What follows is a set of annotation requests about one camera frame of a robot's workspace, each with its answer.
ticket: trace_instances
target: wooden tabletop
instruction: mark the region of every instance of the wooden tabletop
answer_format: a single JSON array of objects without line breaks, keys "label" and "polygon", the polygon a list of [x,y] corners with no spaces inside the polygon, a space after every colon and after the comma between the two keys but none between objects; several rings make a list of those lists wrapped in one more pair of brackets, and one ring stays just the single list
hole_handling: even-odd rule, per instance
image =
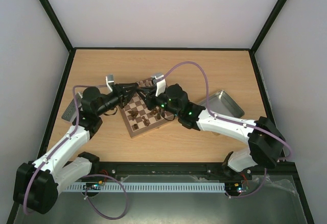
[{"label": "wooden tabletop", "polygon": [[[63,121],[61,115],[72,100],[74,85],[105,84],[105,76],[111,73],[115,83],[136,82],[157,72],[166,73],[187,60],[202,66],[208,76],[210,94],[224,89],[244,110],[244,118],[265,116],[247,51],[77,50],[48,149],[71,125]],[[193,65],[179,67],[166,82],[168,85],[178,83],[192,102],[205,98],[203,76]],[[101,92],[108,93],[106,88]],[[102,120],[98,133],[73,158],[87,151],[108,162],[222,162],[229,152],[245,147],[224,135],[188,130],[177,120],[133,139],[120,112],[103,116]]]}]

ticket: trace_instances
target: silver baking pan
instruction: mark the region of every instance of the silver baking pan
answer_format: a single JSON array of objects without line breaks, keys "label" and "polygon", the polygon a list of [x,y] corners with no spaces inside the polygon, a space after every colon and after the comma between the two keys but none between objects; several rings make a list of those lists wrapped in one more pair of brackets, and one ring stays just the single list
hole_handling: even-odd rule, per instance
[{"label": "silver baking pan", "polygon": [[[206,107],[205,99],[199,102],[199,105]],[[235,118],[244,116],[244,111],[224,90],[220,90],[209,97],[209,106],[212,111],[223,115]]]}]

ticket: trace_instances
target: white vent strip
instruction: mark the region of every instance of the white vent strip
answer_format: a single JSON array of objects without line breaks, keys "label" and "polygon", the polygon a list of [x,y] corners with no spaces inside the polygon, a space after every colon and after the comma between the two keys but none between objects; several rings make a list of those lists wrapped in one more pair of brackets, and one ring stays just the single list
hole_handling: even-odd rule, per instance
[{"label": "white vent strip", "polygon": [[[225,192],[224,183],[122,183],[126,192]],[[86,183],[75,182],[64,192],[81,192]],[[123,192],[117,183],[106,183],[102,187],[89,189],[89,192]]]}]

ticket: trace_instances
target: chessboard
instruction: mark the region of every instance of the chessboard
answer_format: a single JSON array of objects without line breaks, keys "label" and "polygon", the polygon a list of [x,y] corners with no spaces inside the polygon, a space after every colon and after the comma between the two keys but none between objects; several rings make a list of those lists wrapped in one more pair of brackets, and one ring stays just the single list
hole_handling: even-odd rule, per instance
[{"label": "chessboard", "polygon": [[[137,83],[140,87],[153,85],[151,78]],[[129,135],[132,138],[169,123],[169,121],[161,116],[162,113],[164,113],[165,118],[168,120],[173,120],[174,118],[173,114],[163,111],[158,107],[152,111],[148,110],[144,101],[137,93],[135,93],[131,101],[123,109],[120,109],[120,111]]]}]

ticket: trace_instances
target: white wall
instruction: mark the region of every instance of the white wall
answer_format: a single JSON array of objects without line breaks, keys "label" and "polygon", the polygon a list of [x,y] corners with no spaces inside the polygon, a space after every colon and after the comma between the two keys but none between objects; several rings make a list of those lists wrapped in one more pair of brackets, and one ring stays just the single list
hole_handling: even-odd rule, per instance
[{"label": "white wall", "polygon": [[250,48],[277,0],[49,0],[75,47]]},{"label": "white wall", "polygon": [[0,0],[0,223],[16,170],[36,158],[68,52],[38,0]]},{"label": "white wall", "polygon": [[327,0],[288,0],[257,53],[315,222],[327,211]]}]

